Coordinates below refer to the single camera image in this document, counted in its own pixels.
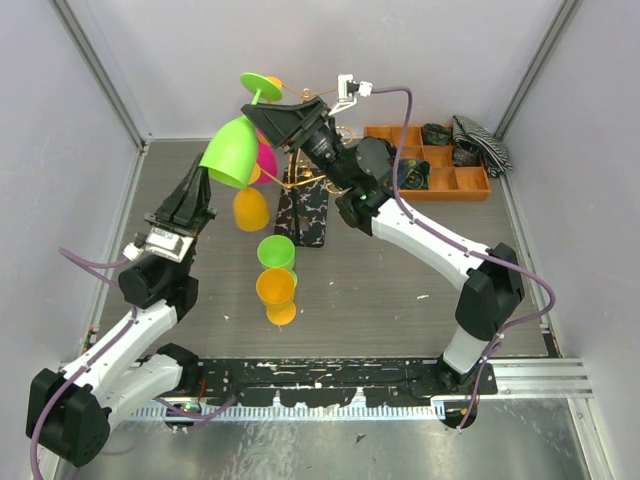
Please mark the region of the green goblet front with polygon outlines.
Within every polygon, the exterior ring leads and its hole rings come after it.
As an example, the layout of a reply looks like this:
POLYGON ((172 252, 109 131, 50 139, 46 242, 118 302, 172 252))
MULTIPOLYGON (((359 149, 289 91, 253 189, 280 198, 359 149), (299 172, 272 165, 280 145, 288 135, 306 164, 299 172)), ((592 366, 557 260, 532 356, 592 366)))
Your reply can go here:
MULTIPOLYGON (((253 95, 252 105, 262 97, 265 77, 258 73, 240 75, 241 84, 253 95)), ((257 162, 259 140, 253 123, 244 115, 227 122, 209 142, 200 165, 209 176, 227 186, 244 189, 257 162)))

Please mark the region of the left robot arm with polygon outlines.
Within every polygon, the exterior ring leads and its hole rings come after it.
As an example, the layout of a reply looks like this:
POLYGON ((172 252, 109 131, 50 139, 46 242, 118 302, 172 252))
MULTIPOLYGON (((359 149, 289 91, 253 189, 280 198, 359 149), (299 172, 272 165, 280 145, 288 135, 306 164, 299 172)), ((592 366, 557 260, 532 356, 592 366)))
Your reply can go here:
POLYGON ((197 302, 199 282, 191 268, 197 237, 216 216, 210 200, 208 172, 193 163, 161 206, 146 215, 149 233, 137 235, 115 264, 129 311, 62 370, 43 369, 32 380, 26 434, 35 478, 42 476, 39 448, 81 468, 100 453, 111 431, 148 401, 167 392, 188 396, 199 387, 198 356, 173 343, 139 367, 133 364, 197 302))

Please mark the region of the pink plastic goblet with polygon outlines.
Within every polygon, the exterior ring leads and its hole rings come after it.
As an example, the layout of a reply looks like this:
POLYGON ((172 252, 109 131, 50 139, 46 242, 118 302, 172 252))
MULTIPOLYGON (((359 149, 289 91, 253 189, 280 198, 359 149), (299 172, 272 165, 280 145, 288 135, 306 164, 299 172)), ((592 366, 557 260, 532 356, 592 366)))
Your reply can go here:
POLYGON ((259 141, 259 151, 256 165, 260 168, 260 174, 255 181, 256 184, 269 183, 273 177, 278 175, 278 163, 273 148, 266 142, 259 141))

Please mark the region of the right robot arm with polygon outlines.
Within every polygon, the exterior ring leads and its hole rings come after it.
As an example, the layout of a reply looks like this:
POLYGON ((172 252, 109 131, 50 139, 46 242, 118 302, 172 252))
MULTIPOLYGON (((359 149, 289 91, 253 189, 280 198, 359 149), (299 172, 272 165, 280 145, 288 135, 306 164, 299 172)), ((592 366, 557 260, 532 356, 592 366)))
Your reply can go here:
POLYGON ((410 253, 459 291, 457 327, 438 359, 438 379, 449 393, 465 391, 490 341, 524 299, 515 251, 457 236, 410 209, 392 191, 393 148, 373 137, 344 145, 320 98, 298 105, 246 104, 241 111, 271 146, 301 151, 342 189, 335 203, 346 224, 410 253))

